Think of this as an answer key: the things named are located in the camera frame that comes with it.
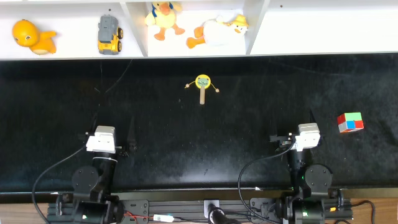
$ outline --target white label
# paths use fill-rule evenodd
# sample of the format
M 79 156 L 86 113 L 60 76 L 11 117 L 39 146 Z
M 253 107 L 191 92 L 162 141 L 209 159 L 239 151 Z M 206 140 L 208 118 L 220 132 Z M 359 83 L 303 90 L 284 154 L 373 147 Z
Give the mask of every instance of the white label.
M 160 221 L 160 222 L 173 222 L 174 217 L 171 215 L 154 215 L 154 221 Z

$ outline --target colorful cube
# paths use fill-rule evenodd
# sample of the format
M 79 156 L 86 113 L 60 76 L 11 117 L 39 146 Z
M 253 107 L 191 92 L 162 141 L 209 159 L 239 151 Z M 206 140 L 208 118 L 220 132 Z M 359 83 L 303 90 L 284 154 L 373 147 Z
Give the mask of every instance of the colorful cube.
M 344 113 L 337 118 L 340 133 L 353 132 L 363 129 L 363 121 L 360 112 Z

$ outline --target plush duck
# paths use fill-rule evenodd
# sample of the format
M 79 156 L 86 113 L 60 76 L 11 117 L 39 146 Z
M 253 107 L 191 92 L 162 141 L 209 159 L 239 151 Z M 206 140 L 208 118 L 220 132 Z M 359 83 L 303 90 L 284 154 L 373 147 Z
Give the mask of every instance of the plush duck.
M 231 22 L 223 22 L 222 17 L 206 21 L 203 26 L 197 27 L 194 31 L 195 38 L 187 39 L 187 46 L 192 49 L 198 44 L 208 44 L 219 46 L 233 43 L 244 36 L 248 30 L 249 24 L 243 15 L 238 15 Z
M 152 12 L 145 18 L 145 23 L 148 26 L 156 24 L 160 27 L 160 32 L 154 36 L 157 40 L 165 39 L 164 34 L 168 28 L 173 28 L 175 35 L 181 35 L 185 32 L 185 29 L 179 28 L 175 23 L 177 16 L 175 15 L 174 9 L 180 12 L 182 6 L 177 2 L 152 3 Z
M 18 21 L 12 28 L 12 35 L 18 45 L 30 48 L 37 55 L 54 54 L 57 51 L 51 39 L 55 37 L 55 32 L 41 32 L 27 20 Z

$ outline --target blue vest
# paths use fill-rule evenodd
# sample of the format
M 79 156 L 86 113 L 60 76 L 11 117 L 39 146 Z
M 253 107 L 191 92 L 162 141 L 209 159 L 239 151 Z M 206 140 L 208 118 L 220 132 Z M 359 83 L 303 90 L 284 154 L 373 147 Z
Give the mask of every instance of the blue vest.
M 170 6 L 170 8 L 171 9 L 173 9 L 174 7 L 173 7 L 173 4 L 170 2 L 170 4 L 169 4 L 169 6 Z M 152 15 L 156 18 L 157 17 L 157 14 L 156 14 L 156 12 L 155 12 L 155 6 L 154 6 L 154 4 L 152 3 Z

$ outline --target black tabletop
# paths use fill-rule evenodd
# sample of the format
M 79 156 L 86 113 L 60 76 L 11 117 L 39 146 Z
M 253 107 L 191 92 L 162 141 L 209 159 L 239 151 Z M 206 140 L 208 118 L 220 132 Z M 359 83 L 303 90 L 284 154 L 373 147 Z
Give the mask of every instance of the black tabletop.
M 120 158 L 115 192 L 236 187 L 249 161 L 275 154 L 268 142 L 308 123 L 325 141 L 313 160 L 333 171 L 335 187 L 398 186 L 396 54 L 0 63 L 0 192 L 28 192 L 47 167 L 82 146 L 92 117 L 105 114 L 124 138 L 135 117 L 138 151 Z M 199 104 L 199 74 L 215 87 Z M 340 134 L 337 117 L 361 112 L 364 130 Z M 81 152 L 51 170 L 38 191 L 69 190 L 90 165 Z M 245 187 L 290 187 L 285 161 L 250 167 Z

